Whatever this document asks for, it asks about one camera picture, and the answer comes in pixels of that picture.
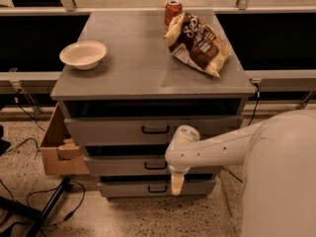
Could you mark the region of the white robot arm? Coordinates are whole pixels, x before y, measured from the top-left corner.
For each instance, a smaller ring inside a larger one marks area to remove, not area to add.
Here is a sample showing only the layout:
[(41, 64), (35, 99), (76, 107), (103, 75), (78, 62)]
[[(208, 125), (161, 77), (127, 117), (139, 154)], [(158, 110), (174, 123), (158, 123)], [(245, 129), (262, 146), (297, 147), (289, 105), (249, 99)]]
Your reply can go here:
[(165, 153), (172, 194), (201, 166), (244, 167), (241, 237), (316, 237), (316, 111), (298, 110), (206, 140), (181, 125)]

